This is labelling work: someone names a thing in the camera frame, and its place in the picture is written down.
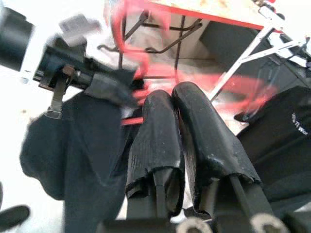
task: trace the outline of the black shoe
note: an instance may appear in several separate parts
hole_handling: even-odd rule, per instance
[[[23,223],[30,215],[28,206],[15,206],[0,212],[0,232]]]

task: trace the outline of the black padded cushion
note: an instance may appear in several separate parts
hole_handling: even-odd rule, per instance
[[[170,95],[162,90],[151,93],[144,103],[142,114],[144,123],[129,153],[126,192],[155,171],[173,168],[179,174],[179,201],[176,210],[179,212],[184,194],[185,164]]]
[[[179,110],[182,141],[194,208],[203,187],[214,180],[237,174],[260,183],[245,150],[218,115],[201,89],[191,82],[177,85],[172,94]]]

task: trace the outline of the white metal rod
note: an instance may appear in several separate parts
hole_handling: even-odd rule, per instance
[[[298,46],[298,45],[301,45],[301,44],[302,44],[301,41],[290,41],[290,42],[287,42],[287,43],[285,43],[285,44],[283,44],[281,46],[273,47],[271,49],[264,50],[264,51],[261,51],[261,52],[257,52],[255,54],[252,54],[252,55],[248,56],[248,57],[245,57],[242,60],[242,63],[249,62],[249,61],[252,61],[252,60],[256,60],[258,58],[265,57],[265,56],[271,55],[273,53],[276,53],[279,50],[289,49],[289,48],[292,48],[292,47],[295,47],[295,46]]]
[[[219,80],[212,92],[208,95],[209,99],[211,101],[214,101],[216,97],[219,95],[221,92],[222,87],[227,83],[227,81],[231,78],[231,76],[237,71],[237,69],[240,67],[242,64],[242,60],[248,57],[253,50],[258,46],[258,44],[264,39],[264,37],[271,31],[273,30],[274,27],[272,25],[265,26],[254,38],[252,43],[246,48],[246,50],[242,53],[242,55],[236,60],[236,62],[232,65],[232,67],[223,74]]]

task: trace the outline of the black fabric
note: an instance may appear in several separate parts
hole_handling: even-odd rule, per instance
[[[131,81],[134,76],[134,71],[122,70],[124,78],[125,75],[129,76],[127,80]],[[129,108],[137,108],[137,101],[132,95],[132,90],[129,84],[122,82],[119,78],[118,72],[111,73],[95,73],[90,86],[85,90],[89,96],[109,100],[110,102]]]
[[[271,202],[270,204],[273,209],[273,213],[276,216],[283,217],[284,214],[304,206],[308,200],[311,200],[311,193]]]
[[[294,197],[311,201],[311,90],[298,86],[274,96],[248,122],[238,138],[275,211]]]
[[[283,218],[283,222],[288,226],[291,232],[311,232],[311,211],[288,213]]]
[[[121,128],[118,106],[84,93],[65,102],[62,113],[61,120],[42,115],[29,126],[21,166],[47,194],[65,200],[65,233],[94,233],[123,202],[131,128]]]

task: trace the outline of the black cylindrical tube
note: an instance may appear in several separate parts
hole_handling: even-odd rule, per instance
[[[20,71],[33,25],[26,17],[3,8],[0,15],[0,65]]]

